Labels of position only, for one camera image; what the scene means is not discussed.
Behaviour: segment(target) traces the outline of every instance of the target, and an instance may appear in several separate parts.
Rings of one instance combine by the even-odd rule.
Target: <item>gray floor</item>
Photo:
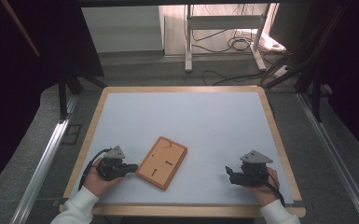
[[[182,58],[162,56],[104,55],[101,58],[110,86],[203,86],[202,74],[213,70],[227,77],[257,72],[249,54],[236,56],[195,57],[194,71],[185,72]],[[204,74],[207,85],[223,78]],[[80,94],[70,127],[81,126],[78,138],[71,134],[62,140],[27,223],[49,223],[57,214],[54,206],[63,195],[67,179],[90,124],[101,89],[81,79],[85,90]],[[259,79],[243,82],[226,81],[222,85],[254,85]],[[287,80],[267,96],[275,114],[283,144],[291,162],[300,193],[307,207],[302,223],[359,223],[359,214],[342,184],[333,163],[304,112],[294,92],[294,79]],[[359,143],[340,122],[324,98],[321,102],[323,125],[359,185]],[[59,120],[58,89],[46,90],[34,122],[15,155],[0,176],[0,223],[9,223],[22,194],[34,173],[48,140]],[[95,217],[93,223],[120,223],[121,217]],[[258,218],[255,223],[264,223]]]

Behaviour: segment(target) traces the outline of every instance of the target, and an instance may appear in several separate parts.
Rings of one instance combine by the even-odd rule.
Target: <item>person's arm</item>
[[[99,162],[100,160],[97,160],[93,164],[86,176],[84,186],[73,198],[66,201],[64,211],[52,220],[52,224],[91,223],[92,207],[108,189],[122,179],[118,177],[111,181],[102,180],[95,169]]]
[[[279,188],[278,174],[275,170],[267,168],[269,172],[269,183],[276,189]],[[258,188],[250,188],[258,203],[260,204],[260,212],[266,219],[268,224],[299,224],[300,220],[286,211],[277,199],[277,196],[266,186]]]

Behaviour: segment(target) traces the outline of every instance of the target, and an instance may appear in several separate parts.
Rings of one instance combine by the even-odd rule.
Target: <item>white sleeve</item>
[[[298,217],[288,213],[279,200],[262,207],[260,212],[268,224],[300,224]]]
[[[99,198],[88,189],[81,188],[72,199],[66,201],[64,211],[57,215],[51,224],[91,223],[91,210],[98,200]]]

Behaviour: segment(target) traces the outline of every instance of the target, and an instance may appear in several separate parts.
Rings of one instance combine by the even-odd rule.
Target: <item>white surface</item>
[[[83,7],[98,53],[162,50],[159,7]]]
[[[225,169],[240,172],[240,157],[253,149],[274,160],[281,193],[293,202],[256,92],[110,93],[84,166],[116,145],[124,162],[140,164],[160,136],[187,147],[171,185],[163,191],[128,174],[100,203],[256,204],[250,191],[229,183]]]

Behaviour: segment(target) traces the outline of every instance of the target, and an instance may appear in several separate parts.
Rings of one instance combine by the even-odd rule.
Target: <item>metal frame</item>
[[[25,223],[25,221],[27,220],[31,209],[35,203],[36,196],[39,193],[39,190],[42,188],[46,175],[48,174],[48,169],[50,168],[50,165],[60,145],[62,137],[66,131],[78,98],[78,95],[73,95],[69,99],[68,116],[65,120],[61,120],[57,124],[50,140],[48,141],[48,145],[45,149],[45,152],[43,153],[42,158],[40,159],[40,162],[36,167],[34,175],[32,176],[27,189],[22,195],[21,201],[17,206],[16,212],[14,213],[10,223]]]
[[[224,30],[224,29],[257,29],[255,41],[251,44],[251,51],[255,58],[258,70],[266,71],[267,67],[261,58],[258,50],[261,34],[267,21],[269,13],[268,3],[262,15],[241,15],[241,16],[191,16],[191,5],[187,5],[186,16],[186,50],[185,50],[185,69],[192,71],[192,51],[190,32],[192,30]]]
[[[298,93],[298,100],[301,102],[301,105],[306,112],[312,127],[314,128],[316,134],[324,145],[324,149],[331,160],[334,168],[336,169],[339,178],[341,179],[344,188],[348,191],[354,206],[356,207],[359,213],[359,186],[353,179],[351,173],[349,172],[347,166],[345,165],[342,158],[339,156],[339,153],[331,141],[328,133],[324,129],[322,122],[319,122],[316,117],[313,116],[311,111],[311,103],[308,101],[306,93]]]

